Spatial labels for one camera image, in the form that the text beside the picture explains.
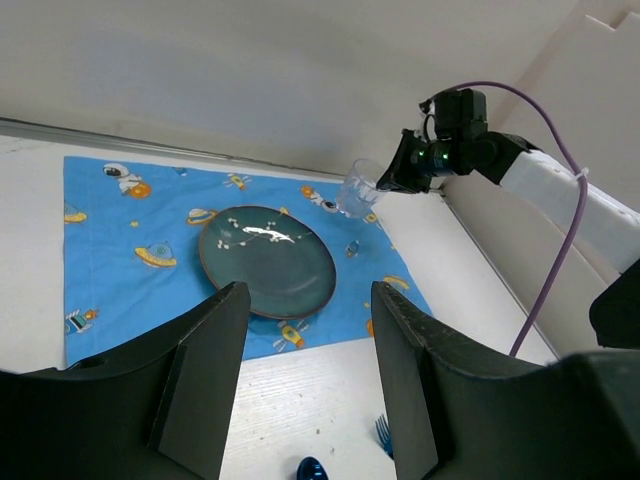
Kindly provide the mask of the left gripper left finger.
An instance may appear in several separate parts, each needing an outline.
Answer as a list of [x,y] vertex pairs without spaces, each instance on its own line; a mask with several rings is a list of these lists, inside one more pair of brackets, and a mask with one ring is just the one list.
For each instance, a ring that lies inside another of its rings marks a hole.
[[1,376],[5,479],[215,479],[250,314],[233,282],[71,367]]

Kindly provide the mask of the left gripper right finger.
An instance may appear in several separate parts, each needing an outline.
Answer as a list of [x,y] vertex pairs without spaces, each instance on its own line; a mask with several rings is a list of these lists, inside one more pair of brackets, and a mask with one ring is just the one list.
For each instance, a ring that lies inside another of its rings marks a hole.
[[639,355],[548,366],[495,351],[371,289],[374,341],[400,479],[635,479]]

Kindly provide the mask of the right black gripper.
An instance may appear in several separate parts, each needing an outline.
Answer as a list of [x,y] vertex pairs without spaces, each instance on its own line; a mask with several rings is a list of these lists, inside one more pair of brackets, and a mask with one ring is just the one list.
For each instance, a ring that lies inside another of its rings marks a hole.
[[467,175],[479,138],[488,132],[486,96],[477,90],[449,90],[420,105],[425,114],[419,131],[403,129],[390,165],[376,189],[426,193],[436,177]]

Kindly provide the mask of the clear plastic cup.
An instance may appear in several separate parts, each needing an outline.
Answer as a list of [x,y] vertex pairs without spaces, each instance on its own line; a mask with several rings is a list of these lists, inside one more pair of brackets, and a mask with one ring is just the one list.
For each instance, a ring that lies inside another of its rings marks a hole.
[[384,169],[375,161],[359,158],[351,166],[336,195],[336,207],[350,218],[362,218],[369,214],[386,192],[377,187]]

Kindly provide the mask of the blue space-print cloth placemat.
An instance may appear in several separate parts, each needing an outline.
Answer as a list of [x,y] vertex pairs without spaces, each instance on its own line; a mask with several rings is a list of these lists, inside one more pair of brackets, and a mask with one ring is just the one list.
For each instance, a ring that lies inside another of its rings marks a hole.
[[370,288],[384,281],[426,302],[377,216],[343,216],[338,185],[69,156],[64,161],[64,308],[69,363],[106,351],[213,294],[199,258],[203,227],[237,206],[297,219],[327,246],[337,283],[299,319],[255,309],[248,359],[371,335]]

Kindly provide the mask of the blue metal spoon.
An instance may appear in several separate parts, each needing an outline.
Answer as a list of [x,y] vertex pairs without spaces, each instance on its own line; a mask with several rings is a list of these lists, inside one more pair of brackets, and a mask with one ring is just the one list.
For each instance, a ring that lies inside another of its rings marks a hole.
[[296,471],[296,480],[328,480],[328,474],[319,460],[307,456],[301,460]]

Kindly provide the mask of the teal ceramic plate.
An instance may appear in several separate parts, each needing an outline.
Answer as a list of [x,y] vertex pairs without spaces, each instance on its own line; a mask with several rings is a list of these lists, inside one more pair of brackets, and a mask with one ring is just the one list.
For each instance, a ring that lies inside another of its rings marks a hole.
[[220,211],[201,230],[199,258],[216,288],[246,284],[251,312],[266,318],[309,317],[329,304],[337,286],[335,262],[319,235],[264,206]]

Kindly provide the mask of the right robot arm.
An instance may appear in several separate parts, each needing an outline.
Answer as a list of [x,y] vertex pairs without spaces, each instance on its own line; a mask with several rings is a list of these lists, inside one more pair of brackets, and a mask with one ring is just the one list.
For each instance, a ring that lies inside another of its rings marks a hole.
[[[490,130],[482,88],[508,91],[528,103],[547,125],[565,161],[559,163],[525,138]],[[477,172],[516,194],[565,228],[560,250],[509,354],[515,356],[533,327],[575,238],[583,239],[618,272],[591,304],[589,321],[602,347],[639,346],[639,214],[590,185],[547,112],[524,92],[500,82],[471,81],[420,103],[424,124],[405,129],[393,159],[377,179],[379,191],[427,193],[433,179]]]

